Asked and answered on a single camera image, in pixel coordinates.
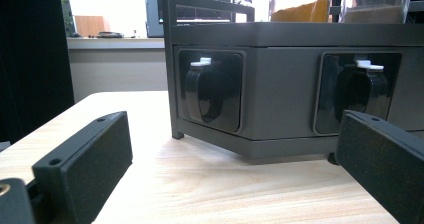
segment screw hole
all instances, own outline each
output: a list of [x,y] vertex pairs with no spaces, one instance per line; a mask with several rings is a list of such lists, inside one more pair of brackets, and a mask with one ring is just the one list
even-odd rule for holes
[[9,184],[0,183],[0,196],[3,196],[10,190]]
[[62,160],[60,160],[60,159],[53,159],[53,160],[51,160],[51,161],[49,162],[49,164],[50,164],[51,166],[54,166],[54,165],[59,164],[61,161],[62,161]]

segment table surface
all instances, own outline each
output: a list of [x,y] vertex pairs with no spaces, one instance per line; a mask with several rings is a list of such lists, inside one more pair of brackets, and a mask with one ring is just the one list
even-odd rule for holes
[[0,153],[0,179],[28,183],[49,151],[124,110],[133,164],[95,223],[397,223],[325,156],[249,160],[187,135],[172,139],[167,92],[87,97]]

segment black plastic panel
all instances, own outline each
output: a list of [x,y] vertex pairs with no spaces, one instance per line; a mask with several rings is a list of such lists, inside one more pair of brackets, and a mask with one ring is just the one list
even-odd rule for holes
[[[191,67],[200,58],[211,64]],[[240,125],[243,56],[239,52],[179,52],[179,95],[182,117],[226,132]]]
[[[384,66],[382,73],[356,67],[356,60]],[[327,53],[321,63],[314,117],[317,134],[336,134],[343,110],[386,119],[401,63],[400,53]]]

